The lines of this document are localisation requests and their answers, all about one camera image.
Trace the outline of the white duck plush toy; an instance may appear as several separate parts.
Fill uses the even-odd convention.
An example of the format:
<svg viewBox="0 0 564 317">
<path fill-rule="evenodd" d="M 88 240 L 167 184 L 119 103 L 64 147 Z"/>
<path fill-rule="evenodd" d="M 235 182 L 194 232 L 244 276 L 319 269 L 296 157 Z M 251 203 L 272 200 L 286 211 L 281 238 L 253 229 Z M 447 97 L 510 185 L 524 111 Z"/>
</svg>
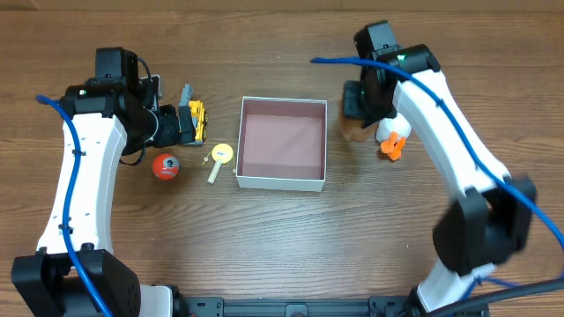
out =
<svg viewBox="0 0 564 317">
<path fill-rule="evenodd" d="M 397 113 L 394 118 L 383 118 L 379 121 L 375 134 L 380 150 L 392 161 L 402 157 L 402 150 L 407 138 L 411 134 L 412 125 Z"/>
</svg>

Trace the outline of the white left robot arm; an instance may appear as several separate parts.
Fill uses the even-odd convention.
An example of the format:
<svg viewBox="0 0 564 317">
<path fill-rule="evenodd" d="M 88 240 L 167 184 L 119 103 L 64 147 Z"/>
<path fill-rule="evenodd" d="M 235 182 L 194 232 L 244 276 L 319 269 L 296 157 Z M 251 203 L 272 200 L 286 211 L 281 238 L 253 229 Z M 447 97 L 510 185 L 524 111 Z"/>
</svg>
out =
<svg viewBox="0 0 564 317">
<path fill-rule="evenodd" d="M 124 48 L 100 48 L 94 76 L 58 100 L 63 163 L 56 199 L 34 254 L 17 257 L 11 280 L 36 316 L 187 316 L 177 287 L 141 284 L 114 255 L 111 209 L 116 172 L 148 148 L 200 145 L 208 115 L 184 87 L 177 106 L 161 105 L 160 77 Z"/>
</svg>

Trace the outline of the yellow toy truck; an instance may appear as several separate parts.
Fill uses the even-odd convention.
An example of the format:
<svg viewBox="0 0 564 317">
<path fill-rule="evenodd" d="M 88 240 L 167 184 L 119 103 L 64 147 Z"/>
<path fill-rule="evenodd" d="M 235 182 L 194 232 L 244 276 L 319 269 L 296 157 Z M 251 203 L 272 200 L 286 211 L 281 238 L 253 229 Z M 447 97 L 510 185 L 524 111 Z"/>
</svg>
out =
<svg viewBox="0 0 564 317">
<path fill-rule="evenodd" d="M 204 103 L 201 100 L 192 100 L 193 87 L 191 85 L 185 85 L 182 89 L 182 95 L 179 102 L 179 107 L 190 107 L 193 125 L 196 130 L 195 141 L 190 144 L 190 146 L 201 146 L 204 144 L 207 138 L 206 126 L 209 123 L 209 115 L 204 108 Z"/>
</svg>

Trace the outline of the brown plush toy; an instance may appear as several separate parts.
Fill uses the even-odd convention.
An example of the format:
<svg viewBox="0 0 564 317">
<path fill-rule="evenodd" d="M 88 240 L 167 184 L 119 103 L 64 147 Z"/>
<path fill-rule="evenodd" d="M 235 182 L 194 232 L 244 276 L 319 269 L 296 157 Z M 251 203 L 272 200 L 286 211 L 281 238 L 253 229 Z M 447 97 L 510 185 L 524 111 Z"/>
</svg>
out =
<svg viewBox="0 0 564 317">
<path fill-rule="evenodd" d="M 345 117 L 344 101 L 339 104 L 338 125 L 340 133 L 348 142 L 366 142 L 375 138 L 378 124 L 374 123 L 366 128 L 362 127 L 362 120 Z"/>
</svg>

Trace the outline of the white cardboard box pink inside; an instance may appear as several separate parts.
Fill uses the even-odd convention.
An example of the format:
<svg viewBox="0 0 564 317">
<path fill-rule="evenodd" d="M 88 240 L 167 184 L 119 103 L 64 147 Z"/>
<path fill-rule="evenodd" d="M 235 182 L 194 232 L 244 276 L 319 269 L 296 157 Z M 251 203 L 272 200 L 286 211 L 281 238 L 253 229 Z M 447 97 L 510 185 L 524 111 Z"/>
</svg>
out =
<svg viewBox="0 0 564 317">
<path fill-rule="evenodd" d="M 243 97 L 239 186 L 320 192 L 326 180 L 327 110 L 325 100 Z"/>
</svg>

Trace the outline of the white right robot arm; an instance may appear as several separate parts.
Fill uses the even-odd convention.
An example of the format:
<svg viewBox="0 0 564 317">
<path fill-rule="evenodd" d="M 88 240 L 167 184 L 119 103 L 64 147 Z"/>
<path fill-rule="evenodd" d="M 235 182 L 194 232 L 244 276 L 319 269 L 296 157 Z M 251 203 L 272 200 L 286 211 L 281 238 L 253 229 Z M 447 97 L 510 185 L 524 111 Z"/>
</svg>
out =
<svg viewBox="0 0 564 317">
<path fill-rule="evenodd" d="M 516 179 L 484 146 L 457 106 L 431 50 L 397 43 L 390 24 L 354 36 L 358 80 L 344 85 L 340 123 L 350 140 L 373 136 L 390 160 L 416 134 L 441 174 L 449 208 L 433 231 L 438 259 L 404 300 L 402 315 L 480 316 L 488 301 L 471 291 L 524 249 L 537 190 Z"/>
</svg>

